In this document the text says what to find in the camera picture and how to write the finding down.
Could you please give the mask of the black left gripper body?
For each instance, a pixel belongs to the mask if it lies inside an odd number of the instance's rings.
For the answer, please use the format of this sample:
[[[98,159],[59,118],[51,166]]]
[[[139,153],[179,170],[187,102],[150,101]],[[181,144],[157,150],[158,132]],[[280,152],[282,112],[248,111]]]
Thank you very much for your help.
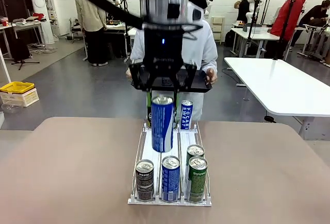
[[[177,73],[183,66],[182,44],[184,31],[180,25],[154,26],[144,30],[143,65],[149,73],[147,87],[152,87],[156,78],[169,78],[174,87],[179,87]]]

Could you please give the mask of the person's left hand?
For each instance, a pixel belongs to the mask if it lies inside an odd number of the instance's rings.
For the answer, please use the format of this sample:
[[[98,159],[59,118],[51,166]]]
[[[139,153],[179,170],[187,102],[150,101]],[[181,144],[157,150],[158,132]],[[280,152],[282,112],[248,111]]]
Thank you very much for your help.
[[[206,76],[207,76],[207,83],[209,84],[214,84],[218,79],[217,72],[213,68],[209,68],[206,71]]]

